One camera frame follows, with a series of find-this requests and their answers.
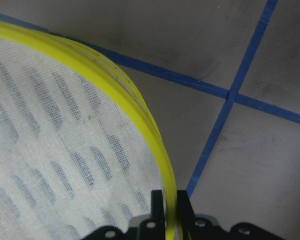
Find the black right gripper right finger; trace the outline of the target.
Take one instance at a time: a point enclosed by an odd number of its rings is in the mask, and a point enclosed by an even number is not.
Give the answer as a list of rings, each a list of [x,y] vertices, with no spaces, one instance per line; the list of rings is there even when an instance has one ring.
[[[185,190],[177,191],[177,228],[180,240],[198,240],[195,213]]]

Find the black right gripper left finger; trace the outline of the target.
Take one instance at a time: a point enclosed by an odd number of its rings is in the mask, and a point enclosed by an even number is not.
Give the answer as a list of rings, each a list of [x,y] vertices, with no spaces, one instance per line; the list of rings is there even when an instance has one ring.
[[[137,230],[137,239],[166,239],[166,219],[163,193],[161,190],[151,191],[150,215],[140,222]]]

